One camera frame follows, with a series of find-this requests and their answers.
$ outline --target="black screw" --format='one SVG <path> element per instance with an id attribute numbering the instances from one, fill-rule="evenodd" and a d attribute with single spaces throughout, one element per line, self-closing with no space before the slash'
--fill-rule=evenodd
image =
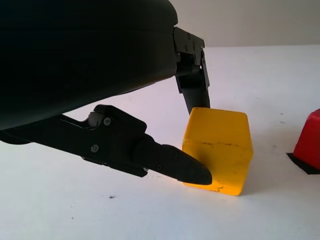
<path id="1" fill-rule="evenodd" d="M 96 153 L 96 152 L 98 152 L 99 151 L 99 146 L 97 145 L 97 144 L 95 144 L 95 145 L 93 145 L 92 147 L 91 147 L 91 152 L 92 153 Z"/>
<path id="2" fill-rule="evenodd" d="M 109 126 L 111 124 L 111 118 L 110 117 L 106 117 L 103 120 L 104 125 Z"/>
<path id="3" fill-rule="evenodd" d="M 161 164 L 159 164 L 158 166 L 156 166 L 156 169 L 158 170 L 158 171 L 161 171 L 162 170 L 162 165 Z"/>

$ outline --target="black base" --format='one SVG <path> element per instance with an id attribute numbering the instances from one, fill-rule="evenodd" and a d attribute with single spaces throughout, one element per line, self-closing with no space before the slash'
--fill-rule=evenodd
<path id="1" fill-rule="evenodd" d="M 287 153 L 287 155 L 292 160 L 292 162 L 294 162 L 299 168 L 305 171 L 308 175 L 320 174 L 320 170 L 296 158 L 293 153 Z"/>

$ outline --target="red object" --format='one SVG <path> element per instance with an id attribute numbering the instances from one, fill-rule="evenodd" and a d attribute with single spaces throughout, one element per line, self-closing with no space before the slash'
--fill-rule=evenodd
<path id="1" fill-rule="evenodd" d="M 320 170 L 320 109 L 307 118 L 293 155 Z"/>

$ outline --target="white wall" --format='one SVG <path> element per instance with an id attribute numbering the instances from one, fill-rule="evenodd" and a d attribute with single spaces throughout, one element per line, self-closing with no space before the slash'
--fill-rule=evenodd
<path id="1" fill-rule="evenodd" d="M 207 47 L 320 44 L 320 0 L 170 0 Z"/>

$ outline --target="yellow block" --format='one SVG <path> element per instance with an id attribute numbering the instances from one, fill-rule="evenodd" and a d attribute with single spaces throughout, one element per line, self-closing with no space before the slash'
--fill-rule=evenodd
<path id="1" fill-rule="evenodd" d="M 212 174 L 211 185 L 185 185 L 239 195 L 253 157 L 247 115 L 195 107 L 184 134 L 182 150 L 202 162 Z"/>

